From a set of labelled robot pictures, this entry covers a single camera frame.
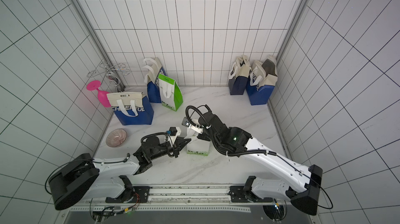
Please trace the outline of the navy beige small bag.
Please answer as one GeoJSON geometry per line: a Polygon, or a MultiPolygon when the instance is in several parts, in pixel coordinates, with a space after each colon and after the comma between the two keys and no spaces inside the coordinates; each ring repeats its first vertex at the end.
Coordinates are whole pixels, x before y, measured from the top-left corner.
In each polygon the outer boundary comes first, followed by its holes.
{"type": "Polygon", "coordinates": [[[238,56],[228,75],[230,95],[243,95],[252,69],[248,56],[238,56]]]}

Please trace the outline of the green white bag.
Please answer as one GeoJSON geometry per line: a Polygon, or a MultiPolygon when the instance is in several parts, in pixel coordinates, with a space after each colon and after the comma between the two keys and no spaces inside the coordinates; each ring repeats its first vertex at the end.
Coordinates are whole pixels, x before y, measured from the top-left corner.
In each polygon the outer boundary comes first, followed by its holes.
{"type": "Polygon", "coordinates": [[[163,74],[159,74],[158,79],[162,105],[177,111],[183,103],[183,96],[176,80],[163,74]]]}
{"type": "Polygon", "coordinates": [[[208,156],[210,141],[200,139],[200,134],[190,128],[187,128],[186,138],[191,139],[186,145],[186,152],[188,154],[208,156]]]}

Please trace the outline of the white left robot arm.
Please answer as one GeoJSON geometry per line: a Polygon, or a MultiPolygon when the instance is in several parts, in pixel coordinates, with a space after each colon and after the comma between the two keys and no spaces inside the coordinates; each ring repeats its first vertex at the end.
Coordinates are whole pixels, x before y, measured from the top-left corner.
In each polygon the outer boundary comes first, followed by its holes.
{"type": "Polygon", "coordinates": [[[126,203],[135,193],[129,176],[146,172],[152,161],[165,155],[176,158],[191,141],[179,136],[180,129],[146,135],[133,154],[123,158],[93,158],[89,153],[52,172],[45,184],[56,210],[68,209],[81,200],[106,198],[112,203],[126,203]]]}

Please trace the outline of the blue beige takeout bag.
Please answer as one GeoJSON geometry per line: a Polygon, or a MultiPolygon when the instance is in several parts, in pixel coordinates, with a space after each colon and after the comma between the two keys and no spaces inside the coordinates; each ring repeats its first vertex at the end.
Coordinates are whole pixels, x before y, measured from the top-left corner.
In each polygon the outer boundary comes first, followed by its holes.
{"type": "Polygon", "coordinates": [[[277,80],[277,61],[274,56],[268,55],[263,63],[255,60],[246,85],[251,105],[267,104],[277,80]]]}

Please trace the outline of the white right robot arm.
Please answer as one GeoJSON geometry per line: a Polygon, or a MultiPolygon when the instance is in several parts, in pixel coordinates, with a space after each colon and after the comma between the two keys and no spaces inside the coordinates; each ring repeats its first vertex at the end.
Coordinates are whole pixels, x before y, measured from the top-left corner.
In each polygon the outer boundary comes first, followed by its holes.
{"type": "Polygon", "coordinates": [[[212,143],[215,150],[226,157],[246,158],[278,177],[277,180],[248,177],[243,190],[250,202],[265,198],[289,201],[299,211],[315,216],[319,205],[323,169],[317,165],[309,167],[282,157],[266,147],[249,132],[238,127],[227,127],[208,105],[202,113],[198,107],[185,109],[188,128],[195,129],[201,140],[212,143]]]}

